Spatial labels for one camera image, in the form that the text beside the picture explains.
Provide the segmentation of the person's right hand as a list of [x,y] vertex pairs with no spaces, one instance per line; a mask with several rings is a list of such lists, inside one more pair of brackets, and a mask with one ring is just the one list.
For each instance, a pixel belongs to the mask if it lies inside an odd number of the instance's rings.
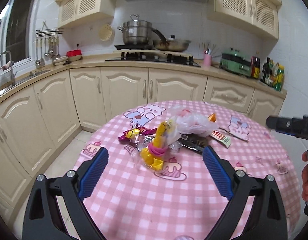
[[302,173],[302,198],[304,201],[308,202],[308,164],[305,165]]

